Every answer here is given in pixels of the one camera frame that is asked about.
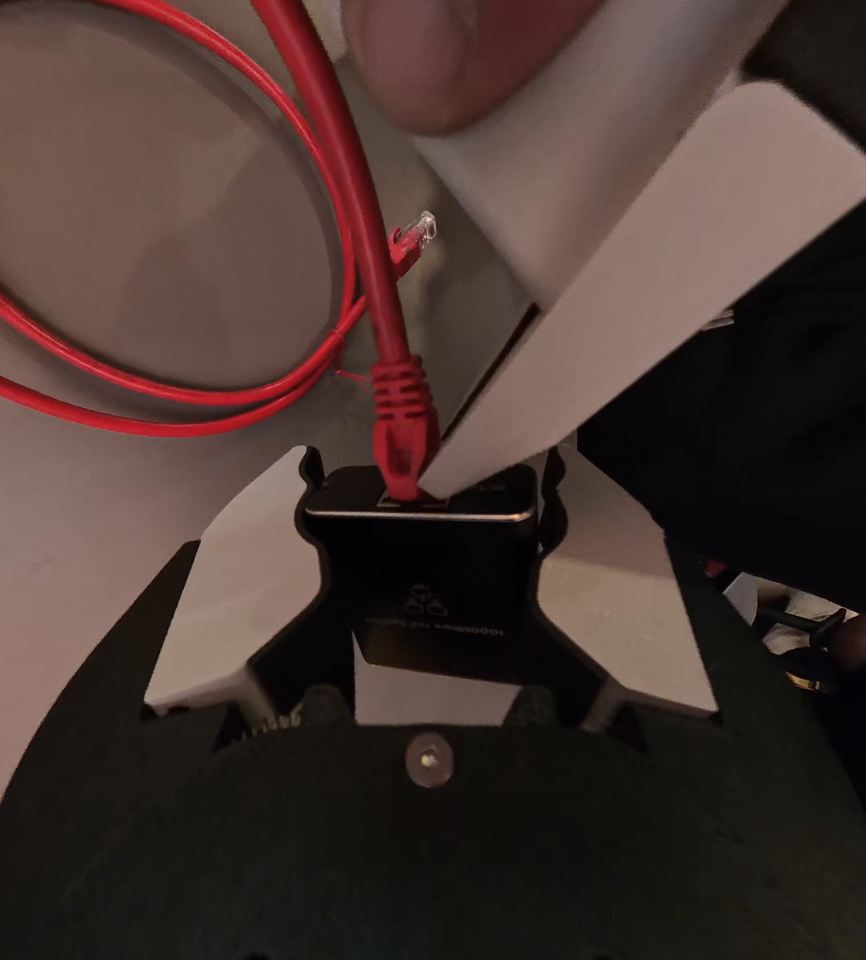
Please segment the black ethernet adapter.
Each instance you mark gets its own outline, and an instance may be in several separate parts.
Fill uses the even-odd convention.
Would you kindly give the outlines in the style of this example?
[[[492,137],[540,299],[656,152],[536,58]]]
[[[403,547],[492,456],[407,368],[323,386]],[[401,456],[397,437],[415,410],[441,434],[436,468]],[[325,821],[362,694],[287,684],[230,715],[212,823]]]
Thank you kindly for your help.
[[[304,505],[365,661],[522,686],[538,478],[516,465],[450,498],[394,502],[376,467],[331,473]]]

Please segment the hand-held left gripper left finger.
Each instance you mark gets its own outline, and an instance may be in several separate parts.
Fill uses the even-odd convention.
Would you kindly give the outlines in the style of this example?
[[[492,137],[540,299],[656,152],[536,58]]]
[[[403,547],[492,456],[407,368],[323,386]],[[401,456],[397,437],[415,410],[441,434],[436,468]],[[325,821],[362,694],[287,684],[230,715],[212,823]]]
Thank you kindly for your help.
[[[296,446],[206,528],[145,695],[157,715],[234,704],[275,724],[321,685],[354,713],[352,633],[302,513],[324,476],[319,451]]]

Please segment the person's right hand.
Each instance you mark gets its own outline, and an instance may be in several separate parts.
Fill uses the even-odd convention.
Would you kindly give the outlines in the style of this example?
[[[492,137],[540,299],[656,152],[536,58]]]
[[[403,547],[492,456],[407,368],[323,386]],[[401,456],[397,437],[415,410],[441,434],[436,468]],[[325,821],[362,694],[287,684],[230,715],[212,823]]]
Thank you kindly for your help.
[[[535,78],[602,1],[346,1],[343,30],[370,97],[394,124],[447,135]]]

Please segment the red twist tie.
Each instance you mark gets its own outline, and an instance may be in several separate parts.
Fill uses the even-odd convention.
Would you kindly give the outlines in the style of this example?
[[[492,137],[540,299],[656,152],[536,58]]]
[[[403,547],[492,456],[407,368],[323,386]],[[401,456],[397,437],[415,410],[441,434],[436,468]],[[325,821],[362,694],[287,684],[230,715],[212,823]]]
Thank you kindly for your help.
[[[334,338],[332,353],[332,369],[338,378],[343,378],[357,384],[367,393],[371,390],[371,377],[367,373],[361,373],[347,369],[344,366],[344,357],[347,350],[347,342],[344,335],[337,333]]]

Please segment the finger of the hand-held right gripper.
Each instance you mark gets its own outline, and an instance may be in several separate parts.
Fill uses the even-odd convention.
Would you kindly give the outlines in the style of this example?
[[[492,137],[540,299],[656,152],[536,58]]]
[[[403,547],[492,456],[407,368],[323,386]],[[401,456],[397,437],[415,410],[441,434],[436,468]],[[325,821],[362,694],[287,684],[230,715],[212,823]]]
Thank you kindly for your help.
[[[772,81],[716,100],[475,391],[419,486],[438,499],[563,440],[866,199],[866,151]]]
[[[499,108],[415,146],[549,307],[785,5],[605,2]]]

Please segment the dark cloth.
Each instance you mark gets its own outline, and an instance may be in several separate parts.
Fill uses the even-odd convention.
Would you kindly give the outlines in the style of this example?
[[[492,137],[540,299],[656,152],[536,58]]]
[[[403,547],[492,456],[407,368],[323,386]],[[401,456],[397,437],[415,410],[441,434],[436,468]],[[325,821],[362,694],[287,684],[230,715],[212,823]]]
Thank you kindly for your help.
[[[732,315],[578,449],[696,552],[866,616],[866,200]]]

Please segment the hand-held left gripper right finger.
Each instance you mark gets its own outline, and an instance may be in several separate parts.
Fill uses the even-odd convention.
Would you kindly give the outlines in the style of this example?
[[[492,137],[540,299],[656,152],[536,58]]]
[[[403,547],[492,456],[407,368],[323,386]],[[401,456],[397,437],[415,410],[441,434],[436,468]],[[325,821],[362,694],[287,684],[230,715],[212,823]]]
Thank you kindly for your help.
[[[521,676],[559,726],[606,732],[624,709],[718,710],[664,534],[570,443],[545,455]]]

